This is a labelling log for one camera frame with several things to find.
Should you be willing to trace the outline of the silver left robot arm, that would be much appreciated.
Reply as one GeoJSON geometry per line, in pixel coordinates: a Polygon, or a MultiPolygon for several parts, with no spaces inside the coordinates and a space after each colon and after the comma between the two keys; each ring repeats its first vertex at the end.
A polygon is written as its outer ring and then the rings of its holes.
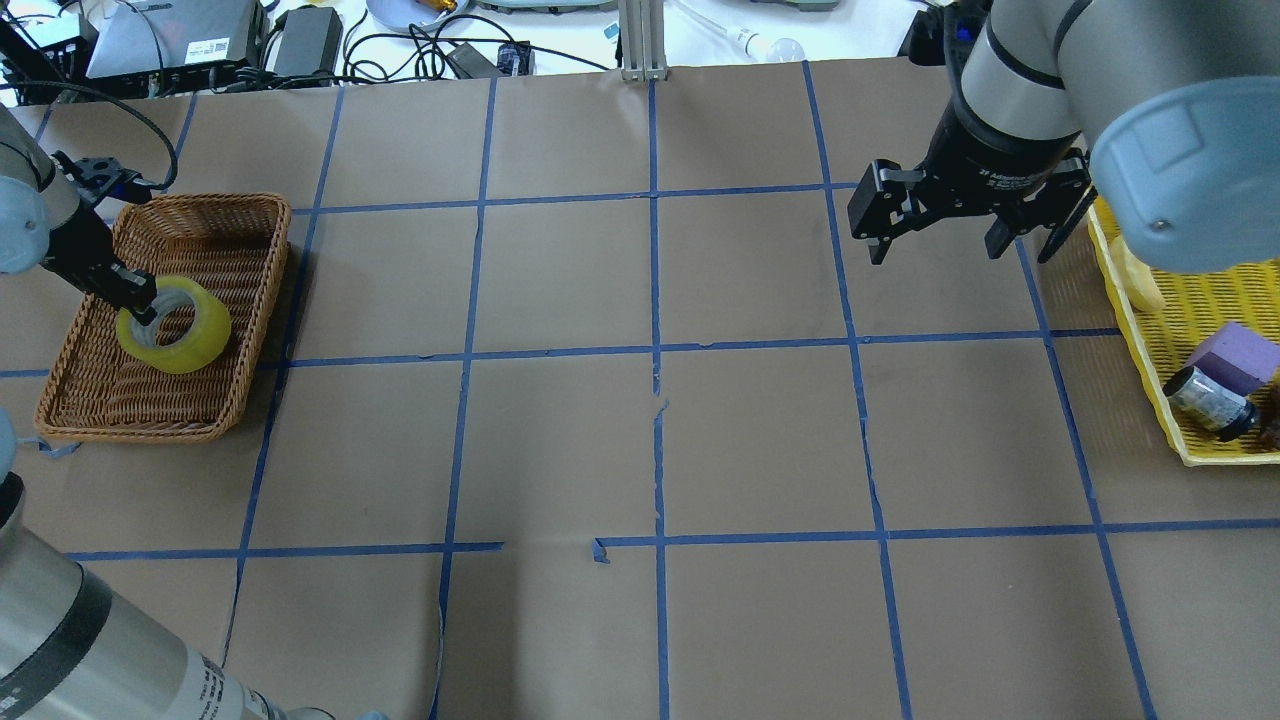
{"type": "Polygon", "coordinates": [[[6,433],[5,719],[918,717],[826,192],[513,105],[184,105],[184,178],[298,184],[282,356],[211,442],[6,433]]]}

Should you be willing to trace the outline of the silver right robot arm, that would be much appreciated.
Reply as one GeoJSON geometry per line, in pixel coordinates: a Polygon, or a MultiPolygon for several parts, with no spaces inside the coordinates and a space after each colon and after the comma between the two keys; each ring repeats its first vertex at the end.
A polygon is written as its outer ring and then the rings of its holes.
{"type": "Polygon", "coordinates": [[[1144,264],[1199,274],[1277,258],[1275,1],[995,1],[947,69],[911,228],[993,214],[1083,140],[1144,264]]]}

